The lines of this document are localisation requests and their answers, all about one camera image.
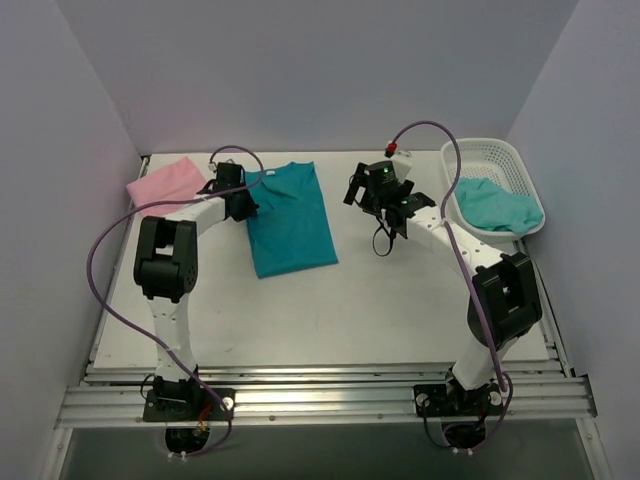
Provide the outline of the teal t shirt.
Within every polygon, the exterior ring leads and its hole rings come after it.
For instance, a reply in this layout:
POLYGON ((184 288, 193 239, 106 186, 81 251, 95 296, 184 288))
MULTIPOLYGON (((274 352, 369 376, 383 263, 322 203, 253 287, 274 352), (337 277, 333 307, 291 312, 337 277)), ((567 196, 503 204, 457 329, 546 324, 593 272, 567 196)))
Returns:
POLYGON ((247 221, 249 245, 258 278, 334 265, 338 262, 315 164, 246 173, 259 205, 247 221))

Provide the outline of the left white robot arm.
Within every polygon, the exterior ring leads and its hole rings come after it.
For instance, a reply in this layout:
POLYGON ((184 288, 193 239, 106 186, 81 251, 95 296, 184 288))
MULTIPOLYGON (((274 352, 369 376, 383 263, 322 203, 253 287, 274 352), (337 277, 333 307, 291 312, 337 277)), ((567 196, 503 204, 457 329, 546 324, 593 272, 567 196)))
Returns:
POLYGON ((229 218, 241 222, 258 205, 246 188, 245 169, 221 163, 194 202, 164 216, 143 218, 133 277, 151 311, 159 340, 153 393, 179 419, 194 417, 203 389, 195 380, 198 365, 189 331, 188 303, 199 273, 198 237, 229 218))

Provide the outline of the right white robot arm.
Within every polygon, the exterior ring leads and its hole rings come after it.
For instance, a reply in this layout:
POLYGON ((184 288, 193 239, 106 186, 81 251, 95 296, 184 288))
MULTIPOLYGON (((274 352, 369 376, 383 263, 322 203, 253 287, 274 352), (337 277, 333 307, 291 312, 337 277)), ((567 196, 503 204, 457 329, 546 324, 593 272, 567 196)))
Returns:
POLYGON ((412 181, 397 178, 395 166, 390 160, 359 163, 344 203, 373 216, 390 242, 401 237, 418 243, 464 280, 471 340, 443 390, 447 406, 464 413, 479 402, 479 388, 504 381, 504 355, 541 320, 533 264, 526 254, 507 254, 445 218, 412 181))

